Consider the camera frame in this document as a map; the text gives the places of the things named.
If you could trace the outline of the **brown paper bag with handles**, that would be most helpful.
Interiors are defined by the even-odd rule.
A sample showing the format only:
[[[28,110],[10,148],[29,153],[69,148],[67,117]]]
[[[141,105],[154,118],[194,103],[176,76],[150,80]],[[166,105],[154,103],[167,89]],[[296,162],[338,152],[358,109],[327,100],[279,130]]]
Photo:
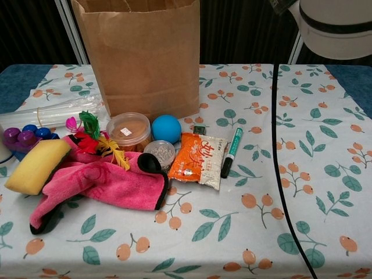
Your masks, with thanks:
[[[199,0],[70,0],[110,116],[199,111]]]

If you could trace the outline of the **small white jar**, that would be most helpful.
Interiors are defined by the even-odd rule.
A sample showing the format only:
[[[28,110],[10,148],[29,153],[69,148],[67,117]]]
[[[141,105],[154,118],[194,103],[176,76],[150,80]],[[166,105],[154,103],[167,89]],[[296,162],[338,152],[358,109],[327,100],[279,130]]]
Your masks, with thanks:
[[[175,159],[175,148],[170,142],[157,140],[150,142],[144,149],[144,153],[150,153],[157,158],[162,170],[168,172]]]

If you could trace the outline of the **blue ball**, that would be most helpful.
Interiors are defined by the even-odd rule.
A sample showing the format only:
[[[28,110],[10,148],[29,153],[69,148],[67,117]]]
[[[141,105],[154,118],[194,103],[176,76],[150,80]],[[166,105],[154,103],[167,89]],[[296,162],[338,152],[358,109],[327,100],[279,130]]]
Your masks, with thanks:
[[[181,138],[181,125],[172,115],[161,115],[152,123],[152,136],[154,140],[163,140],[175,144]]]

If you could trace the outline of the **orange white seasoning packet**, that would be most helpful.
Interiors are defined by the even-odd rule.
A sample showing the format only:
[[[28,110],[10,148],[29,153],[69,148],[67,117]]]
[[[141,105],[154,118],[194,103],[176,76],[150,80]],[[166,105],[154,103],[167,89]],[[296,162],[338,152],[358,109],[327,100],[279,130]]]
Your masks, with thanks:
[[[181,148],[168,172],[170,179],[195,182],[218,191],[227,140],[183,133]]]

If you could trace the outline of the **green black marker pen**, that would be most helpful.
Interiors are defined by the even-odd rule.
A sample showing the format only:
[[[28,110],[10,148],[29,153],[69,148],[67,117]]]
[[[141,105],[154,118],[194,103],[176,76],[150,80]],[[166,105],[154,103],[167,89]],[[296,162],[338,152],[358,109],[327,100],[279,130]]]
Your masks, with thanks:
[[[244,132],[241,127],[238,127],[234,133],[228,153],[223,162],[223,166],[222,166],[221,173],[220,173],[221,178],[227,178],[227,176],[229,175],[229,172],[230,172],[232,163],[235,159],[235,156],[237,154],[238,146],[243,136],[243,133]]]

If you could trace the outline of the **clear round tub brown contents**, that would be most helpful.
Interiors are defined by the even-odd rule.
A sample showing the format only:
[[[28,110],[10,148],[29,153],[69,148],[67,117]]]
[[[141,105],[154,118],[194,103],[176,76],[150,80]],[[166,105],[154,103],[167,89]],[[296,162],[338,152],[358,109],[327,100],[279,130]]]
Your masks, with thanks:
[[[149,119],[137,112],[128,112],[110,119],[106,132],[119,149],[124,151],[143,152],[152,141]]]

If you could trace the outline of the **pink cloth with black trim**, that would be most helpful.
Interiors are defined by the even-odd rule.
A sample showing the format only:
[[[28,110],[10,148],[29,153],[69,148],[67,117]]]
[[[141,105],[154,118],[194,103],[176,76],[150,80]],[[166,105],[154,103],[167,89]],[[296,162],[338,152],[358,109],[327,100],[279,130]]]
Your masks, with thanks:
[[[78,152],[78,140],[65,136],[71,151],[42,189],[42,198],[30,216],[30,231],[45,230],[56,209],[80,194],[113,206],[134,210],[158,210],[167,194],[169,179],[150,153],[126,152],[130,168],[102,157]]]

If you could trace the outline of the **colourful feather toy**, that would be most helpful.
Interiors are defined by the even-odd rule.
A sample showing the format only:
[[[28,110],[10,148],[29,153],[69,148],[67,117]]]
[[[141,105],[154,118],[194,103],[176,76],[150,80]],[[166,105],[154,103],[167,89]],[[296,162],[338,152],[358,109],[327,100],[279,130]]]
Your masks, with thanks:
[[[96,154],[99,152],[102,157],[111,155],[111,162],[115,162],[125,171],[130,169],[125,152],[119,148],[116,141],[112,140],[106,132],[100,130],[98,117],[88,111],[79,113],[79,119],[83,124],[83,131],[75,133],[79,140],[78,149],[80,153]]]

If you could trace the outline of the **floral print tablecloth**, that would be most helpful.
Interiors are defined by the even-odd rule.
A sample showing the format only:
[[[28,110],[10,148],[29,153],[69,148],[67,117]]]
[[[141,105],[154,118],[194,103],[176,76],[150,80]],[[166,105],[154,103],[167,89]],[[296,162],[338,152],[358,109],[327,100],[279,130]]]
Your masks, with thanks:
[[[183,131],[244,131],[220,189],[172,181],[157,212],[75,196],[35,236],[39,197],[0,162],[0,278],[372,279],[372,119],[326,65],[281,65],[276,111],[271,65],[200,68]]]

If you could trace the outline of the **bundle of clear straws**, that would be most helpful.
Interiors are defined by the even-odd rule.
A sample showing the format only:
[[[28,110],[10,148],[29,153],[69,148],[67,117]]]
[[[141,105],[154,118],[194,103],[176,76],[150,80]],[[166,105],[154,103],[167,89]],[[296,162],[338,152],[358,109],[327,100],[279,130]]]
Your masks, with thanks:
[[[2,128],[17,127],[33,124],[37,127],[61,127],[70,117],[79,119],[79,113],[86,111],[103,120],[108,115],[103,100],[98,95],[69,100],[56,105],[20,110],[0,114]]]

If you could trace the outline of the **blue toy building block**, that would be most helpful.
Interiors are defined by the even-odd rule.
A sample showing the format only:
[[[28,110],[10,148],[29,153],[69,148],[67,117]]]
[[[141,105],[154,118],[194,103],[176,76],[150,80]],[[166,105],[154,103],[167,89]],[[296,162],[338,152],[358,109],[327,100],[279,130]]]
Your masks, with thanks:
[[[20,131],[32,131],[37,137],[41,137],[42,140],[59,139],[59,136],[56,133],[53,133],[49,128],[46,128],[46,127],[38,128],[36,125],[33,125],[33,124],[25,125]],[[22,161],[23,158],[28,154],[28,153],[20,153],[20,152],[14,152],[14,153],[18,161]]]

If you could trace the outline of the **yellow sponge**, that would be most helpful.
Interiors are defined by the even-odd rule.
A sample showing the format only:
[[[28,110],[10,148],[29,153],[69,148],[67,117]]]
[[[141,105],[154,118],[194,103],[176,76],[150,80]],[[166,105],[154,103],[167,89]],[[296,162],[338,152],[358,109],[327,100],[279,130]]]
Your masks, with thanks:
[[[40,141],[18,164],[5,187],[25,195],[38,195],[71,151],[62,139]]]

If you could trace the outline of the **purple toy building block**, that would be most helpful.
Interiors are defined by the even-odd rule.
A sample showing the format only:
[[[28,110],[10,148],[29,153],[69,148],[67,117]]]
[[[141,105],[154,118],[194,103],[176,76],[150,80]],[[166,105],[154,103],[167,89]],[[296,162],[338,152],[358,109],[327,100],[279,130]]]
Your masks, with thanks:
[[[11,151],[28,153],[40,141],[32,131],[20,131],[18,128],[8,128],[3,132],[3,144]]]

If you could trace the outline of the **white metal frame pole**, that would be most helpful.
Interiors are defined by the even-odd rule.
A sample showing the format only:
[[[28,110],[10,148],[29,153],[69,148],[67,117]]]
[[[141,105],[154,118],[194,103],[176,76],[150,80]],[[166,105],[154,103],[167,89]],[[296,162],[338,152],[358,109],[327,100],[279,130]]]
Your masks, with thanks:
[[[290,54],[289,59],[288,59],[288,64],[289,65],[297,64],[298,57],[300,55],[302,47],[303,47],[303,39],[301,37],[300,32],[298,31],[295,42],[294,42],[293,47],[292,47],[291,54]]]
[[[70,0],[54,0],[54,2],[78,64],[89,64],[89,59],[71,8]]]

